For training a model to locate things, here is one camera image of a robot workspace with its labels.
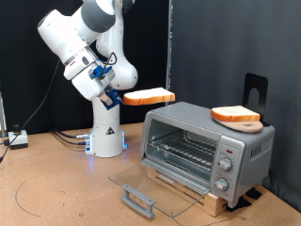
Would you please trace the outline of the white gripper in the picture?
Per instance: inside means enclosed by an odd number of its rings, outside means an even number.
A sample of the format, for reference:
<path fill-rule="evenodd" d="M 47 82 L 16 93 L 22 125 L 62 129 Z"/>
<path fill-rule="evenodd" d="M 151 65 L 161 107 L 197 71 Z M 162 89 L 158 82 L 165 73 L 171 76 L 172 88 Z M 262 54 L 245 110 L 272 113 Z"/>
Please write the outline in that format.
<path fill-rule="evenodd" d="M 88 100 L 96 97 L 106 104 L 113 104 L 112 91 L 105 88 L 110 85 L 115 78 L 115 73 L 111 67 L 109 71 L 102 74 L 102 67 L 96 69 L 86 69 L 72 79 L 72 84 Z"/>

